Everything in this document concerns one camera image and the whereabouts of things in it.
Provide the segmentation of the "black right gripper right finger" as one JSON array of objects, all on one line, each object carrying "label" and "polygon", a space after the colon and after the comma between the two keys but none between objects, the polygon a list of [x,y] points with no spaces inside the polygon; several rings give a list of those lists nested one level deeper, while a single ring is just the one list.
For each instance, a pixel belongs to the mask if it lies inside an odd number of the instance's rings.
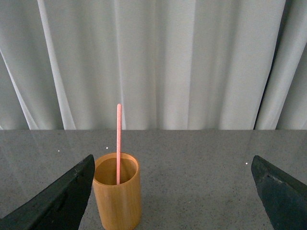
[{"label": "black right gripper right finger", "polygon": [[251,172],[258,196],[275,230],[307,228],[307,186],[256,155]]}]

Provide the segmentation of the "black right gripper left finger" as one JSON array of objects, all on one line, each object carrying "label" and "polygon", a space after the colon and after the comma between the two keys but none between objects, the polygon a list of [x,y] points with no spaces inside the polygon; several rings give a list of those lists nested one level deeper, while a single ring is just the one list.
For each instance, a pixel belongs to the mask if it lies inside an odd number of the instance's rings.
[{"label": "black right gripper left finger", "polygon": [[92,190],[92,154],[0,220],[2,230],[77,230]]}]

